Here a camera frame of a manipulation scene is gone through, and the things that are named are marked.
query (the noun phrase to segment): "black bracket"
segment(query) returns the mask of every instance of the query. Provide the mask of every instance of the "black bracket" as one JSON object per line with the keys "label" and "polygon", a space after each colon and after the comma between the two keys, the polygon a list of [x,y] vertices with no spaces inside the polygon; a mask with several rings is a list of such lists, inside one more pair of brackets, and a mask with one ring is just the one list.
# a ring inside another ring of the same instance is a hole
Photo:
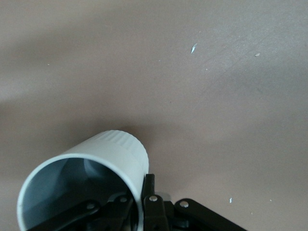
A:
{"label": "black bracket", "polygon": [[142,197],[145,231],[246,231],[192,199],[163,201],[154,193],[154,174],[145,176]]}
{"label": "black bracket", "polygon": [[[164,201],[154,185],[154,174],[147,174],[141,195],[144,231],[246,231],[192,199]],[[87,200],[28,231],[135,231],[134,203],[129,192],[104,206]]]}

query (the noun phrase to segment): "white plastic cylinder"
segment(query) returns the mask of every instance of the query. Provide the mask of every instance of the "white plastic cylinder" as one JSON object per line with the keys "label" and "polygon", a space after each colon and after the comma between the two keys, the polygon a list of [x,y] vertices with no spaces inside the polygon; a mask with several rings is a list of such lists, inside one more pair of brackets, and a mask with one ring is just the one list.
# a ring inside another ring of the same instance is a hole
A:
{"label": "white plastic cylinder", "polygon": [[148,170],[146,150],[137,138],[118,130],[102,132],[31,172],[18,197],[19,228],[26,231],[79,201],[96,199],[97,192],[105,196],[101,201],[105,203],[113,193],[128,188],[142,231],[141,191]]}

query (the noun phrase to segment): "silver rivet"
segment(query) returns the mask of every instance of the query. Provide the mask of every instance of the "silver rivet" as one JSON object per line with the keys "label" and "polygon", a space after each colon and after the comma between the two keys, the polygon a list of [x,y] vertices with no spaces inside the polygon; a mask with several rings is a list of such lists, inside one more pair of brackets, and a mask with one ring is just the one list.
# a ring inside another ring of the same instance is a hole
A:
{"label": "silver rivet", "polygon": [[183,208],[187,208],[189,206],[189,204],[188,204],[187,201],[181,201],[180,206],[183,207]]}
{"label": "silver rivet", "polygon": [[121,197],[120,202],[126,202],[126,201],[127,201],[126,197]]}
{"label": "silver rivet", "polygon": [[149,200],[155,202],[157,201],[157,196],[150,196]]}
{"label": "silver rivet", "polygon": [[95,207],[95,204],[93,204],[93,203],[87,204],[87,209],[93,209],[94,207]]}

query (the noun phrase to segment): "ribbed texture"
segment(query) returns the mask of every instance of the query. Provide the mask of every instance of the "ribbed texture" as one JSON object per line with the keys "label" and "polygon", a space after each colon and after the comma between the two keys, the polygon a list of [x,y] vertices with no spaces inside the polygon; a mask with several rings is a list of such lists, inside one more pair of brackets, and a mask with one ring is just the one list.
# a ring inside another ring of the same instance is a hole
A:
{"label": "ribbed texture", "polygon": [[149,159],[146,150],[141,142],[131,134],[119,130],[110,130],[94,136],[93,139],[120,145],[139,160],[138,162],[141,164],[142,169],[148,170]]}

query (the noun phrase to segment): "beige floor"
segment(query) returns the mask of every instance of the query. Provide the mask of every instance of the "beige floor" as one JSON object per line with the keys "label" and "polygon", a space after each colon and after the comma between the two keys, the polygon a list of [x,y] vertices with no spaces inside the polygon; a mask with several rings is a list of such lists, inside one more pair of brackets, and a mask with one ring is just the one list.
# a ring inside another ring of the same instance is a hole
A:
{"label": "beige floor", "polygon": [[308,228],[306,0],[2,0],[0,80],[1,231],[33,168],[108,129],[173,201]]}

